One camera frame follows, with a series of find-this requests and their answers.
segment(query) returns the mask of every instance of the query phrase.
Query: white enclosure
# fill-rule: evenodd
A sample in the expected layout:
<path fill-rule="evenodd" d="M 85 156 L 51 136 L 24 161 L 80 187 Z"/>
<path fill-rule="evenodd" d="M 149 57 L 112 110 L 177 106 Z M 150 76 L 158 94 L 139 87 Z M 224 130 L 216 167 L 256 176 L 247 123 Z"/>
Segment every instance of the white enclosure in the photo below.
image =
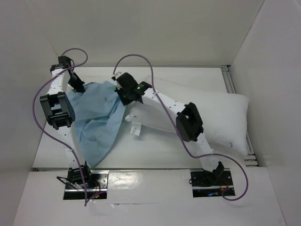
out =
<path fill-rule="evenodd" d="M 0 18 L 1 225 L 82 225 L 85 219 L 90 225 L 300 225 L 300 0 L 9 0 L 3 1 Z M 248 132 L 260 164 L 246 168 L 246 197 L 230 203 L 218 197 L 192 199 L 188 169 L 199 168 L 199 162 L 185 155 L 177 137 L 149 130 L 148 141 L 124 135 L 119 145 L 126 145 L 126 151 L 117 145 L 120 152 L 110 153 L 99 167 L 181 170 L 141 172 L 145 183 L 129 191 L 111 181 L 114 192 L 106 202 L 91 202 L 86 208 L 82 201 L 63 201 L 63 185 L 55 177 L 66 174 L 65 156 L 60 145 L 42 136 L 31 105 L 35 92 L 51 78 L 49 69 L 57 56 L 74 47 L 89 55 L 85 67 L 78 69 L 87 81 L 103 81 L 111 71 L 103 66 L 137 53 L 153 63 L 158 78 L 176 77 L 187 88 L 226 92 L 230 85 L 221 65 L 230 65 L 236 92 L 250 98 Z M 70 57 L 75 63 L 84 60 L 77 51 Z M 132 57 L 122 65 L 146 63 Z M 149 75 L 146 67 L 133 72 Z M 38 104 L 36 109 L 45 124 Z M 159 143 L 160 137 L 166 143 Z M 172 157 L 170 144 L 176 152 Z M 140 145 L 147 145 L 149 161 L 130 152 Z M 160 159 L 151 155 L 157 146 L 165 154 Z M 132 158 L 122 162 L 127 153 Z M 227 154 L 244 163 L 242 156 Z M 224 162 L 241 194 L 241 172 Z M 36 168 L 55 171 L 32 172 Z M 130 174 L 138 178 L 137 172 Z M 132 199 L 123 199 L 119 206 L 117 198 L 123 197 Z"/>

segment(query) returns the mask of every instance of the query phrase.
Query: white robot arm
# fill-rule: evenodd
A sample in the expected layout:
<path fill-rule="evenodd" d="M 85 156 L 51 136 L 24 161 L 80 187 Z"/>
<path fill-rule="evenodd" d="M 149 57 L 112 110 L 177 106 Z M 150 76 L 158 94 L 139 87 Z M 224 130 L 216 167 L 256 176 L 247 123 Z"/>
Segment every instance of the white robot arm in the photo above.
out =
<path fill-rule="evenodd" d="M 113 79 L 117 81 L 117 88 L 115 91 L 118 93 L 124 105 L 127 105 L 132 101 L 138 101 L 165 112 L 162 104 L 157 98 L 158 91 L 157 93 L 154 93 L 150 84 L 146 82 L 138 84 L 128 73 L 124 73 L 117 78 L 113 77 Z M 193 103 L 185 105 L 161 93 L 160 98 L 166 106 L 171 118 L 176 122 L 177 129 L 182 139 L 185 142 L 195 142 L 198 146 L 197 155 L 212 154 L 213 150 L 205 138 L 202 127 L 203 122 L 196 106 Z M 135 121 L 135 118 L 128 115 L 126 120 Z M 215 156 L 200 158 L 200 161 L 203 169 L 210 172 L 213 172 L 221 164 Z"/>
<path fill-rule="evenodd" d="M 66 56 L 58 58 L 59 63 L 52 65 L 50 71 L 52 77 L 57 76 L 61 71 L 71 66 L 71 59 Z M 80 80 L 75 72 L 67 70 L 60 74 L 50 85 L 46 95 L 40 97 L 40 103 L 49 125 L 55 128 L 61 139 L 73 148 L 80 162 L 83 158 L 77 152 L 76 143 L 71 132 L 71 124 L 75 120 L 74 110 L 66 95 L 67 87 L 70 85 L 76 92 L 84 92 L 84 82 Z M 68 166 L 77 168 L 77 162 L 71 151 L 65 147 L 65 153 L 68 158 Z"/>

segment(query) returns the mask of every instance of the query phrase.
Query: white pillow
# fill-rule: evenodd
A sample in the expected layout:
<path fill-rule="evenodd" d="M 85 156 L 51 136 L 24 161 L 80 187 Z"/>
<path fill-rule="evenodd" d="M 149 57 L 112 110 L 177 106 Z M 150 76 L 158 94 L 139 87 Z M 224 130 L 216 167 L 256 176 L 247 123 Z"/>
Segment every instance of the white pillow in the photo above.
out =
<path fill-rule="evenodd" d="M 173 82 L 156 79 L 156 90 L 179 102 L 193 102 L 203 121 L 204 133 L 209 143 L 231 147 L 247 155 L 246 113 L 249 99 L 239 94 L 205 92 Z M 139 102 L 134 103 L 131 115 L 137 115 L 142 125 L 174 131 L 166 113 Z"/>

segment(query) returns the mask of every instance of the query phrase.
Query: purple cable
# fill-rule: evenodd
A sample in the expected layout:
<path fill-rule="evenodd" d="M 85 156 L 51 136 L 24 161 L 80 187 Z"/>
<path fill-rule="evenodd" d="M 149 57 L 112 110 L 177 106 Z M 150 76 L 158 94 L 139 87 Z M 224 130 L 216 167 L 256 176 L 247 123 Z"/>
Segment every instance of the purple cable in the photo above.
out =
<path fill-rule="evenodd" d="M 234 162 L 240 167 L 240 169 L 243 171 L 243 174 L 244 174 L 244 176 L 245 176 L 245 178 L 246 178 L 246 189 L 245 189 L 245 191 L 242 193 L 241 196 L 239 196 L 239 197 L 237 197 L 237 198 L 235 198 L 235 199 L 228 199 L 228 198 L 225 197 L 225 195 L 224 195 L 224 193 L 225 193 L 226 191 L 228 191 L 229 189 L 231 189 L 231 188 L 228 188 L 228 189 L 226 189 L 226 190 L 223 190 L 223 192 L 222 192 L 222 197 L 223 197 L 225 200 L 228 200 L 228 201 L 236 201 L 236 200 L 239 200 L 239 199 L 241 199 L 242 197 L 244 197 L 244 195 L 246 194 L 246 192 L 248 191 L 248 188 L 249 188 L 249 180 L 248 180 L 248 176 L 246 175 L 246 172 L 245 172 L 244 168 L 243 168 L 243 167 L 242 167 L 235 159 L 233 159 L 233 158 L 231 158 L 231 157 L 229 157 L 229 156 L 226 156 L 226 155 L 224 155 L 224 154 L 217 154 L 217 153 L 203 154 L 203 155 L 199 155 L 199 156 L 194 156 L 194 155 L 192 155 L 192 154 L 190 153 L 190 151 L 188 150 L 187 146 L 186 146 L 185 143 L 184 143 L 184 140 L 182 139 L 182 137 L 181 137 L 181 135 L 180 135 L 180 133 L 179 133 L 179 130 L 178 130 L 176 124 L 174 123 L 173 118 L 171 117 L 170 113 L 168 112 L 168 109 L 167 109 L 166 106 L 164 105 L 164 103 L 163 103 L 162 99 L 160 98 L 159 94 L 158 94 L 157 91 L 155 90 L 155 85 L 154 85 L 154 71 L 153 71 L 153 68 L 152 68 L 152 65 L 151 65 L 150 61 L 149 61 L 147 58 L 145 58 L 144 56 L 139 55 L 139 54 L 129 54 L 129 55 L 126 55 L 126 56 L 122 57 L 122 58 L 116 63 L 115 68 L 114 68 L 114 71 L 113 71 L 113 74 L 115 74 L 116 69 L 117 69 L 119 63 L 120 63 L 124 58 L 126 58 L 126 57 L 134 57 L 134 56 L 135 56 L 135 57 L 141 57 L 141 58 L 143 58 L 143 59 L 146 60 L 146 62 L 149 64 L 149 66 L 150 66 L 150 71 L 151 71 L 151 85 L 152 85 L 152 89 L 153 89 L 154 93 L 157 94 L 157 98 L 158 98 L 159 102 L 161 103 L 161 105 L 162 105 L 164 111 L 166 112 L 166 114 L 167 114 L 169 120 L 171 121 L 171 123 L 172 123 L 172 125 L 173 125 L 173 127 L 174 127 L 174 129 L 175 129 L 175 131 L 176 131 L 176 133 L 177 133 L 177 135 L 178 135 L 178 137 L 179 137 L 179 139 L 180 139 L 180 141 L 181 141 L 181 143 L 182 143 L 184 149 L 185 149 L 185 151 L 188 153 L 188 155 L 189 155 L 191 158 L 194 158 L 194 159 L 198 159 L 198 158 L 203 158 L 203 157 L 215 155 L 215 156 L 221 156 L 221 157 L 224 157 L 224 158 L 227 158 L 227 159 L 230 159 L 230 160 L 234 161 Z"/>
<path fill-rule="evenodd" d="M 69 148 L 69 149 L 71 150 L 71 152 L 72 152 L 72 154 L 74 155 L 74 157 L 75 157 L 75 159 L 76 159 L 76 162 L 77 162 L 77 164 L 78 164 L 78 166 L 79 166 L 79 172 L 80 172 L 80 176 L 81 176 L 81 179 L 82 179 L 82 181 L 83 181 L 84 190 L 85 190 L 85 206 L 87 206 L 87 203 L 89 202 L 89 200 L 90 200 L 92 197 L 90 197 L 89 199 L 87 199 L 87 187 L 86 187 L 86 182 L 85 182 L 84 174 L 83 174 L 83 171 L 82 171 L 82 169 L 81 169 L 81 167 L 80 167 L 80 162 L 79 162 L 79 159 L 78 159 L 76 153 L 74 152 L 73 148 L 70 147 L 67 143 L 65 143 L 64 141 L 61 141 L 61 140 L 55 138 L 54 136 L 50 135 L 49 133 L 47 133 L 47 132 L 44 130 L 44 128 L 41 127 L 41 125 L 39 124 L 38 119 L 37 119 L 37 116 L 36 116 L 36 113 L 35 113 L 35 101 L 36 101 L 36 99 L 37 99 L 39 93 L 44 89 L 45 86 L 47 86 L 49 83 L 51 83 L 53 80 L 55 80 L 59 75 L 61 75 L 61 74 L 64 73 L 65 71 L 70 70 L 70 69 L 73 69 L 73 68 L 76 68 L 76 67 L 79 67 L 79 66 L 82 66 L 83 64 L 85 64 L 85 63 L 87 62 L 87 60 L 88 60 L 88 54 L 86 53 L 86 51 L 84 51 L 84 50 L 82 50 L 82 49 L 80 49 L 80 48 L 70 48 L 70 49 L 66 50 L 65 52 L 63 52 L 62 56 L 63 56 L 65 53 L 67 53 L 67 52 L 69 52 L 69 51 L 71 51 L 71 50 L 80 50 L 80 51 L 82 51 L 82 52 L 86 55 L 85 61 L 84 61 L 83 63 L 79 64 L 79 65 L 74 65 L 74 66 L 71 66 L 71 67 L 68 67 L 68 68 L 62 70 L 59 74 L 57 74 L 56 76 L 54 76 L 52 79 L 50 79 L 49 81 L 47 81 L 44 85 L 42 85 L 41 88 L 39 88 L 39 90 L 38 90 L 37 93 L 34 95 L 33 100 L 32 100 L 32 115 L 33 115 L 33 119 L 34 119 L 35 123 L 37 124 L 38 128 L 39 128 L 43 133 L 45 133 L 47 136 L 49 136 L 50 138 L 54 139 L 55 141 L 61 143 L 62 145 L 65 145 L 67 148 Z"/>

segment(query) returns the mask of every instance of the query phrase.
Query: purple wire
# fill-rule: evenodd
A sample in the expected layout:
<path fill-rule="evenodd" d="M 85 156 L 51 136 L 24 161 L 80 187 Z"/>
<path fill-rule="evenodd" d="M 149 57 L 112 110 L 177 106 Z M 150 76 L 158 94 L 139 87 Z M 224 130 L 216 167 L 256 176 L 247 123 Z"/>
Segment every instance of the purple wire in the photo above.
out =
<path fill-rule="evenodd" d="M 246 172 L 245 172 L 244 168 L 239 164 L 239 162 L 237 162 L 235 159 L 233 159 L 233 158 L 231 158 L 231 157 L 229 157 L 229 156 L 226 156 L 226 155 L 224 155 L 224 154 L 212 153 L 212 154 L 203 154 L 203 155 L 199 155 L 199 156 L 194 156 L 194 155 L 192 155 L 192 154 L 190 153 L 190 151 L 188 150 L 186 144 L 184 143 L 184 140 L 182 139 L 182 137 L 181 137 L 181 135 L 180 135 L 180 133 L 179 133 L 179 130 L 178 130 L 178 128 L 177 128 L 177 126 L 176 126 L 176 124 L 175 124 L 175 122 L 174 122 L 172 116 L 171 116 L 170 113 L 168 112 L 167 107 L 165 106 L 165 104 L 163 103 L 163 101 L 162 101 L 162 99 L 160 98 L 159 94 L 158 94 L 157 91 L 155 90 L 155 85 L 154 85 L 154 71 L 153 71 L 153 68 L 152 68 L 152 65 L 151 65 L 150 61 L 149 61 L 146 57 L 144 57 L 144 56 L 142 56 L 142 55 L 139 55 L 139 54 L 129 54 L 129 55 L 126 55 L 126 56 L 122 57 L 122 58 L 116 63 L 115 68 L 114 68 L 114 71 L 113 71 L 113 74 L 115 74 L 116 69 L 117 69 L 119 63 L 120 63 L 124 58 L 126 58 L 126 57 L 134 57 L 134 56 L 135 56 L 135 57 L 141 57 L 141 58 L 143 58 L 143 59 L 146 60 L 146 62 L 149 64 L 149 66 L 150 66 L 150 71 L 151 71 L 151 85 L 152 85 L 152 89 L 153 89 L 154 93 L 156 93 L 159 102 L 161 103 L 161 105 L 162 105 L 164 111 L 166 112 L 166 114 L 167 114 L 169 120 L 171 121 L 171 123 L 172 123 L 172 125 L 173 125 L 173 127 L 174 127 L 174 129 L 175 129 L 175 131 L 176 131 L 176 133 L 177 133 L 177 135 L 178 135 L 178 137 L 179 137 L 179 139 L 180 139 L 180 141 L 181 141 L 181 143 L 182 143 L 184 149 L 185 149 L 185 151 L 188 153 L 188 155 L 189 155 L 191 158 L 194 158 L 194 159 L 198 159 L 198 158 L 203 158 L 203 157 L 215 155 L 215 156 L 221 156 L 221 157 L 224 157 L 224 158 L 227 158 L 227 159 L 230 159 L 230 160 L 234 161 L 234 162 L 240 167 L 240 169 L 243 171 L 243 174 L 244 174 L 244 176 L 245 176 L 245 178 L 246 178 L 246 189 L 245 189 L 245 191 L 242 193 L 241 196 L 239 196 L 239 197 L 237 197 L 237 198 L 235 198 L 235 199 L 229 199 L 229 198 L 225 197 L 225 195 L 224 195 L 224 193 L 225 193 L 226 191 L 228 191 L 228 190 L 231 189 L 231 188 L 228 188 L 228 189 L 226 189 L 226 190 L 223 190 L 223 192 L 222 192 L 222 197 L 223 197 L 225 200 L 228 200 L 228 201 L 236 201 L 236 200 L 239 200 L 239 199 L 241 199 L 242 197 L 244 197 L 244 195 L 246 194 L 246 192 L 248 191 L 248 188 L 249 188 L 249 179 L 248 179 L 248 176 L 246 175 Z"/>
<path fill-rule="evenodd" d="M 59 75 L 61 75 L 61 74 L 64 73 L 65 71 L 70 70 L 70 69 L 73 69 L 73 68 L 76 68 L 76 67 L 79 67 L 79 66 L 82 66 L 83 64 L 85 64 L 85 63 L 87 62 L 87 60 L 88 60 L 88 54 L 86 53 L 86 51 L 84 51 L 84 50 L 82 50 L 82 49 L 80 49 L 80 48 L 70 48 L 70 49 L 66 50 L 65 52 L 63 52 L 62 56 L 63 56 L 65 53 L 67 53 L 67 52 L 69 52 L 69 51 L 71 51 L 71 50 L 80 50 L 80 51 L 82 51 L 82 52 L 86 55 L 85 61 L 84 61 L 83 63 L 79 64 L 79 65 L 74 65 L 74 66 L 71 66 L 71 67 L 68 67 L 68 68 L 62 70 L 60 73 L 58 73 L 56 76 L 54 76 L 52 79 L 50 79 L 49 81 L 47 81 L 44 85 L 42 85 L 41 88 L 39 88 L 39 90 L 38 90 L 37 93 L 34 95 L 33 100 L 32 100 L 32 115 L 33 115 L 33 119 L 34 119 L 35 123 L 37 124 L 38 128 L 39 128 L 43 133 L 45 133 L 47 136 L 49 136 L 50 138 L 54 139 L 55 141 L 61 143 L 62 145 L 65 145 L 67 148 L 69 148 L 69 149 L 71 150 L 71 152 L 72 152 L 72 154 L 74 155 L 75 160 L 76 160 L 76 162 L 77 162 L 77 164 L 78 164 L 78 166 L 79 166 L 79 172 L 80 172 L 80 176 L 81 176 L 81 179 L 82 179 L 82 181 L 83 181 L 84 190 L 85 190 L 85 206 L 87 206 L 87 203 L 89 202 L 89 200 L 90 200 L 91 198 L 87 200 L 87 187 L 86 187 L 86 182 L 85 182 L 84 174 L 83 174 L 83 171 L 82 171 L 82 169 L 81 169 L 80 162 L 79 162 L 79 159 L 78 159 L 76 153 L 74 152 L 73 148 L 72 148 L 71 146 L 69 146 L 67 143 L 65 143 L 64 141 L 61 141 L 61 140 L 55 138 L 54 136 L 52 136 L 51 134 L 47 133 L 47 132 L 44 130 L 44 128 L 41 127 L 41 125 L 39 124 L 38 119 L 37 119 L 37 116 L 36 116 L 36 113 L 35 113 L 35 102 L 36 102 L 36 99 L 37 99 L 39 93 L 45 88 L 45 86 L 47 86 L 49 83 L 51 83 L 53 80 L 55 80 Z"/>

